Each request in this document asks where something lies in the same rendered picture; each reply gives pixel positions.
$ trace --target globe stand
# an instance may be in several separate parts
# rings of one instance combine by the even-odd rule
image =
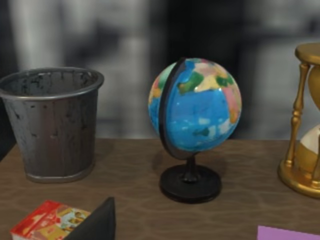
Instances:
[[[159,104],[159,135],[165,150],[174,158],[186,160],[186,164],[165,170],[160,177],[161,192],[168,198],[182,203],[197,204],[214,199],[222,189],[219,175],[211,169],[196,165],[197,152],[176,148],[170,141],[166,130],[167,105],[170,92],[185,67],[185,58],[181,58],[171,70],[163,87]]]
[[[160,189],[168,198],[182,203],[211,201],[222,189],[220,176],[211,169],[196,165],[195,157],[186,164],[165,170],[160,177]]]

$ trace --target purple paper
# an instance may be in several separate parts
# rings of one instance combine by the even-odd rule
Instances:
[[[258,226],[257,240],[320,240],[320,236],[268,226]]]

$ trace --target blurred background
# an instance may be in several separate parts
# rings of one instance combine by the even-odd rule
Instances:
[[[180,57],[205,58],[240,87],[243,112],[232,138],[288,139],[299,81],[294,50],[319,42],[319,11],[319,0],[1,0],[0,77],[39,67],[95,69],[105,76],[97,136],[153,138],[153,80]],[[318,117],[307,93],[300,136]],[[9,146],[1,102],[0,119],[0,145]]]

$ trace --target continent on globe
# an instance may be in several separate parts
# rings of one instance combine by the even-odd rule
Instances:
[[[150,120],[158,134],[160,99],[175,64],[155,79],[148,98]],[[167,135],[180,150],[209,150],[235,130],[242,111],[240,90],[231,74],[215,62],[188,58],[183,64],[168,93]]]

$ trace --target metal bucket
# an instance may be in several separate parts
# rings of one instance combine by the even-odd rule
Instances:
[[[65,183],[91,172],[103,82],[97,71],[72,67],[22,71],[0,80],[29,180]]]

